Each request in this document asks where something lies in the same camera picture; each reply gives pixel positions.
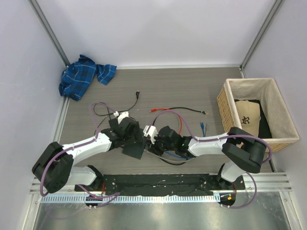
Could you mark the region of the black network switch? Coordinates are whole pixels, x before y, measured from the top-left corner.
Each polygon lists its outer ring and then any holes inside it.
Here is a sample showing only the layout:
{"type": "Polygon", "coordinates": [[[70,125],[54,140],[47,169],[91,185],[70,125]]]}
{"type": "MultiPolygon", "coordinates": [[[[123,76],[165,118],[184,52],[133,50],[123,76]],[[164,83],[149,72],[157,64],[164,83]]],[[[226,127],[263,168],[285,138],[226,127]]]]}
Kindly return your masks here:
{"type": "Polygon", "coordinates": [[[145,146],[146,146],[146,140],[143,140],[140,143],[134,143],[125,146],[122,150],[122,153],[127,156],[140,160],[142,158],[145,146]]]}

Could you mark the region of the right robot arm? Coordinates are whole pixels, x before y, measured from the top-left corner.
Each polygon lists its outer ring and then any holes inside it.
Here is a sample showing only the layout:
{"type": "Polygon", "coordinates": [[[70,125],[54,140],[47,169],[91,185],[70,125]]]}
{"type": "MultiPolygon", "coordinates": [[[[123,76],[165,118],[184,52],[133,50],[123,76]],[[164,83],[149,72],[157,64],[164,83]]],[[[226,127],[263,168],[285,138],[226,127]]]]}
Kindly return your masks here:
{"type": "Polygon", "coordinates": [[[166,151],[188,160],[203,155],[225,155],[229,162],[221,166],[216,178],[222,189],[228,189],[244,173],[259,173],[269,148],[264,140],[238,127],[213,137],[196,137],[181,136],[169,126],[160,131],[147,126],[143,135],[149,140],[150,151],[159,156],[166,151]]]}

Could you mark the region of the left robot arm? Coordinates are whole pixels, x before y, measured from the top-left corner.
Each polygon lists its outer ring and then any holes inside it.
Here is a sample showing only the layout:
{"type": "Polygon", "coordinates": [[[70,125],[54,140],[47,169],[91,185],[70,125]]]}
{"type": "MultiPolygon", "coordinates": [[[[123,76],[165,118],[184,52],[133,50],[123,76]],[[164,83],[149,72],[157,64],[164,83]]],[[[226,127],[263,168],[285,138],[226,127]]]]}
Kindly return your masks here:
{"type": "Polygon", "coordinates": [[[66,145],[55,141],[46,147],[32,168],[40,181],[41,196],[55,193],[66,185],[81,185],[89,191],[101,188],[103,175],[98,169],[76,164],[96,154],[142,142],[139,122],[135,119],[118,117],[109,124],[109,128],[88,139],[66,145]]]}

